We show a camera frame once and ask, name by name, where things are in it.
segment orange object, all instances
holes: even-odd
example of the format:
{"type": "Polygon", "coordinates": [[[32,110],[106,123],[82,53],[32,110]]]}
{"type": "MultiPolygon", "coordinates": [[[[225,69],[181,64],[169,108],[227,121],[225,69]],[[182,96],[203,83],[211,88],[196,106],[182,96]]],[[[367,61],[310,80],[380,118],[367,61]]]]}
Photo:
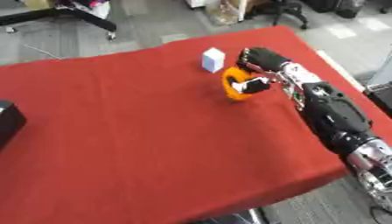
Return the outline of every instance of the orange object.
{"type": "Polygon", "coordinates": [[[250,73],[241,70],[238,66],[231,66],[223,73],[221,79],[228,98],[235,101],[243,101],[251,96],[251,94],[241,94],[232,88],[230,83],[228,83],[228,77],[233,77],[237,82],[244,82],[252,78],[250,73]]]}

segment robotic arm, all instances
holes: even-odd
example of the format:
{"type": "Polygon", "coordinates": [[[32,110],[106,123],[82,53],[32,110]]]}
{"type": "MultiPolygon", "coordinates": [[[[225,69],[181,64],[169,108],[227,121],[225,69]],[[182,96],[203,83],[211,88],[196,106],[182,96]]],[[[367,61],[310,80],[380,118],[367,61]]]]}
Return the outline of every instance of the robotic arm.
{"type": "Polygon", "coordinates": [[[222,75],[222,82],[227,97],[235,101],[279,82],[325,147],[339,156],[380,206],[392,211],[392,150],[344,93],[300,64],[260,47],[243,50],[237,66],[222,75]]]}

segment chair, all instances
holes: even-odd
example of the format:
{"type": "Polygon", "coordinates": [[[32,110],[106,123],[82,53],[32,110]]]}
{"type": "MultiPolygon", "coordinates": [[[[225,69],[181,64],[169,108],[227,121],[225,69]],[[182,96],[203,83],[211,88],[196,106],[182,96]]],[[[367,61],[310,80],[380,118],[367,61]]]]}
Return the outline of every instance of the chair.
{"type": "MultiPolygon", "coordinates": [[[[57,0],[55,2],[54,7],[51,9],[32,10],[32,11],[18,13],[14,15],[1,16],[0,26],[14,25],[18,23],[37,20],[40,18],[50,18],[50,17],[58,17],[61,15],[70,15],[75,18],[84,20],[92,25],[96,25],[104,30],[107,30],[108,40],[115,39],[116,30],[117,30],[117,26],[115,24],[101,17],[97,17],[89,13],[87,10],[83,10],[83,8],[88,9],[89,4],[91,2],[92,0],[57,0]]],[[[15,32],[15,31],[16,30],[14,28],[7,29],[7,32],[15,32]]]]}
{"type": "Polygon", "coordinates": [[[303,23],[301,29],[305,30],[308,28],[308,20],[302,12],[301,3],[292,2],[290,0],[271,0],[270,3],[254,7],[247,18],[252,18],[259,14],[275,15],[272,25],[277,25],[283,14],[289,14],[298,18],[303,23]]]}
{"type": "Polygon", "coordinates": [[[387,14],[390,8],[392,8],[392,3],[389,3],[387,6],[380,8],[380,13],[387,14]]]}

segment floor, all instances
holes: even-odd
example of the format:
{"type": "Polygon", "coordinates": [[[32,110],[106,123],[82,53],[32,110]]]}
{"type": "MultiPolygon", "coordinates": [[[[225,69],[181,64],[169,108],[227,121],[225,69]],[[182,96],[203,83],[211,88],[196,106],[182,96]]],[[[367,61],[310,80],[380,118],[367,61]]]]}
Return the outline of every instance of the floor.
{"type": "MultiPolygon", "coordinates": [[[[367,3],[351,20],[304,7],[310,29],[301,31],[298,22],[289,17],[282,24],[366,83],[392,48],[392,13],[383,15],[378,9],[377,3],[367,3]]],[[[26,11],[21,3],[0,1],[0,15],[20,11],[26,11]]],[[[0,65],[135,51],[180,39],[270,25],[269,17],[256,17],[240,24],[215,26],[203,10],[190,10],[184,0],[112,0],[110,19],[119,26],[113,42],[106,40],[105,31],[69,17],[18,24],[14,34],[5,33],[2,27],[0,65]]],[[[369,205],[369,198],[347,177],[269,209],[285,224],[375,224],[368,214],[369,205]]],[[[390,217],[380,218],[386,219],[383,223],[392,223],[390,217]]]]}

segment wire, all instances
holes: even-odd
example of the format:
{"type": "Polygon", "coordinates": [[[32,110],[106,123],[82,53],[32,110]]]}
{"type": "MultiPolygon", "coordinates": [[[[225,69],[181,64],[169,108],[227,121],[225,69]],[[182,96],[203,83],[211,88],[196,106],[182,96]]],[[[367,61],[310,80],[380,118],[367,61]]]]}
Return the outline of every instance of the wire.
{"type": "Polygon", "coordinates": [[[373,220],[374,220],[377,224],[382,224],[382,223],[380,223],[380,222],[377,220],[377,218],[375,217],[375,211],[376,211],[376,210],[381,211],[381,212],[384,212],[384,213],[389,214],[389,215],[392,216],[392,212],[388,211],[388,210],[385,209],[385,208],[382,208],[382,207],[380,207],[380,206],[371,206],[371,207],[369,208],[369,212],[370,212],[370,215],[372,216],[373,220]]]}
{"type": "Polygon", "coordinates": [[[58,57],[58,56],[53,55],[53,54],[51,54],[51,53],[49,53],[49,52],[40,50],[40,49],[38,49],[38,48],[36,48],[36,47],[30,46],[30,45],[23,45],[23,46],[25,46],[25,47],[27,47],[27,48],[30,48],[30,49],[32,49],[32,50],[36,50],[36,51],[38,51],[38,52],[44,53],[44,54],[46,54],[46,55],[49,55],[49,56],[51,56],[51,57],[54,58],[54,59],[62,60],[61,57],[58,57]]]}

